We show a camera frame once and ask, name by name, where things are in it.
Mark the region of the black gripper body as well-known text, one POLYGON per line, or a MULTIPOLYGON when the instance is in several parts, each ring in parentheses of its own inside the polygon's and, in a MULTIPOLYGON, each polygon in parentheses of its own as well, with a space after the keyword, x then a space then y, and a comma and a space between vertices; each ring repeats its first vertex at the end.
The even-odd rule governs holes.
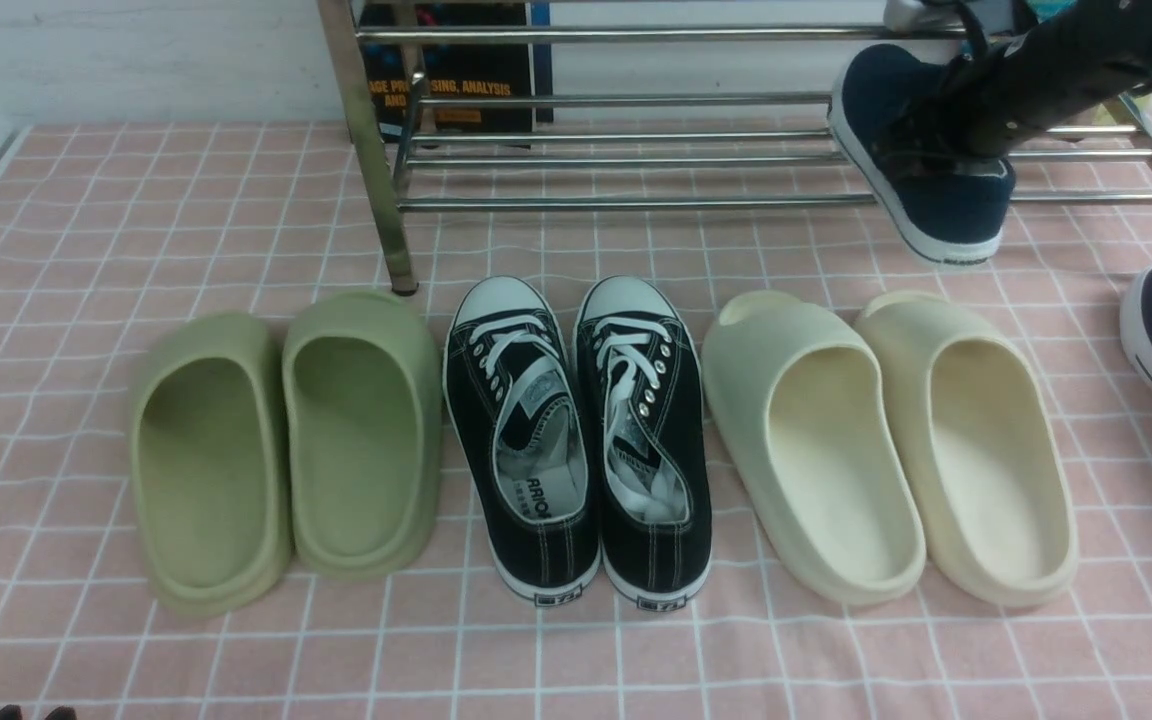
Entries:
POLYGON ((1020 145, 1020 120, 1007 108, 1005 50, 931 65, 914 55, 884 61, 886 91, 876 164, 890 181, 988 174, 1020 145))

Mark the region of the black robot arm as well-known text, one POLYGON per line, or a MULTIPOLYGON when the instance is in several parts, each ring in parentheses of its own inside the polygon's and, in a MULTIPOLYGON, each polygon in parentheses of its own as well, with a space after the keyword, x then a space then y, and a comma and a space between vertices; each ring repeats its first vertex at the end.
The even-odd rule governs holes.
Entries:
POLYGON ((970 53, 905 103, 870 150, 890 179, 943 176, 1009 156, 1084 109, 1152 85, 1152 1, 955 1, 970 53))

